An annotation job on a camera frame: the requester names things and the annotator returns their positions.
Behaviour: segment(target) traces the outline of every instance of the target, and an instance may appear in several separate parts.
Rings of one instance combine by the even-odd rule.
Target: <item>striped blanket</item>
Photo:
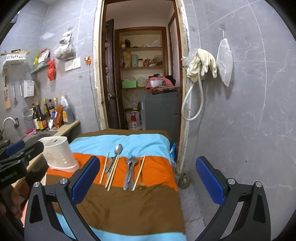
[[[81,135],[70,147],[80,167],[92,155],[100,159],[102,167],[107,152],[114,156],[114,149],[119,143],[123,151],[112,187],[109,192],[104,188],[107,175],[99,184],[101,168],[85,199],[77,205],[82,217],[102,241],[185,241],[185,223],[169,162],[166,132],[106,129]],[[140,161],[145,154],[142,176],[147,188],[123,191],[127,171],[125,160],[133,155]],[[139,163],[135,166],[134,180],[139,172]],[[48,169],[46,184],[56,184],[72,174]],[[74,238],[57,203],[54,203],[54,208],[65,234]]]

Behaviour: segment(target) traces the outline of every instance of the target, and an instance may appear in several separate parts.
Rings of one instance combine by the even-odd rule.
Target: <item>shower hose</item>
[[[194,85],[195,85],[195,83],[192,82],[192,85],[190,86],[190,88],[189,88],[189,90],[188,90],[188,92],[187,92],[187,94],[186,94],[186,96],[185,96],[185,98],[184,98],[184,101],[183,101],[183,104],[182,104],[182,108],[181,108],[181,115],[182,115],[182,118],[183,118],[184,120],[186,120],[186,121],[192,121],[192,120],[195,120],[195,119],[199,116],[199,114],[201,113],[202,108],[203,108],[203,101],[204,101],[203,98],[204,98],[204,97],[203,97],[203,90],[202,90],[202,81],[201,81],[201,79],[200,79],[200,70],[201,70],[201,67],[199,66],[199,67],[197,68],[197,77],[198,77],[198,85],[199,85],[199,87],[200,87],[200,109],[198,110],[198,112],[196,113],[196,115],[193,116],[193,117],[191,117],[191,118],[187,118],[187,117],[185,116],[185,113],[184,113],[184,111],[185,111],[185,104],[186,104],[186,101],[187,101],[189,95],[191,94],[191,91],[192,91],[192,89],[193,89],[193,87],[194,87]]]

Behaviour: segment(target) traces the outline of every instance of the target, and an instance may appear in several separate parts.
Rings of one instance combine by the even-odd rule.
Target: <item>wooden chopstick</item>
[[[108,157],[109,157],[109,153],[107,153],[107,156],[106,156],[106,160],[105,160],[105,165],[104,165],[104,168],[103,168],[103,172],[102,172],[102,176],[101,176],[101,179],[100,179],[100,184],[102,184],[102,181],[103,181],[103,177],[104,177],[104,172],[105,172],[105,169],[106,169],[106,166],[107,166],[107,160],[108,160]]]
[[[108,184],[109,184],[109,182],[110,182],[110,180],[111,180],[111,176],[112,176],[112,173],[113,173],[113,170],[114,170],[114,167],[115,167],[115,162],[116,162],[117,156],[118,156],[118,155],[116,155],[116,156],[114,157],[114,161],[113,161],[113,163],[112,163],[111,171],[110,171],[109,177],[108,177],[108,179],[107,179],[107,181],[106,181],[105,188],[108,187]]]
[[[113,170],[113,172],[112,172],[112,176],[111,176],[111,174],[110,174],[110,176],[111,176],[111,180],[110,180],[110,182],[109,182],[109,186],[108,186],[107,191],[110,191],[110,188],[111,188],[111,185],[112,185],[112,182],[113,182],[113,178],[114,178],[114,175],[115,175],[115,171],[116,171],[116,167],[117,167],[118,162],[119,162],[119,155],[117,156],[117,158],[116,158],[116,160],[115,160],[115,165],[114,165],[114,170]]]
[[[139,170],[139,173],[138,173],[138,176],[137,176],[137,179],[136,179],[136,181],[135,181],[135,185],[133,186],[132,191],[134,191],[134,190],[136,189],[136,186],[137,186],[137,184],[138,184],[138,181],[139,181],[139,178],[140,178],[140,174],[141,174],[141,171],[142,171],[142,169],[143,169],[143,165],[144,165],[145,157],[146,157],[146,154],[145,154],[144,157],[143,157],[143,161],[142,161],[142,163],[141,163],[140,170]]]

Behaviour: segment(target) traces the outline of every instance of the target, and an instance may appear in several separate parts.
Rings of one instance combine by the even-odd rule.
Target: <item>blue stripe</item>
[[[121,144],[123,151],[120,156],[130,158],[147,156],[160,156],[170,160],[170,142],[160,134],[139,135],[101,135],[94,137],[79,137],[71,144],[73,153],[90,154],[96,156],[114,156],[115,147]]]
[[[64,233],[69,237],[75,239],[73,233],[71,232],[65,218],[63,215],[57,213],[59,222],[64,230]],[[186,236],[182,233],[162,233],[162,234],[150,234],[150,235],[135,235],[128,236],[122,234],[114,234],[106,231],[98,230],[90,227],[95,235],[104,241],[186,241]]]

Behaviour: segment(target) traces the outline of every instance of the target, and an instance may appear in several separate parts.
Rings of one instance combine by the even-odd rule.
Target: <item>caster wheel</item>
[[[181,174],[180,178],[179,178],[179,187],[181,189],[187,189],[190,186],[190,181],[188,176],[186,175],[186,173]]]

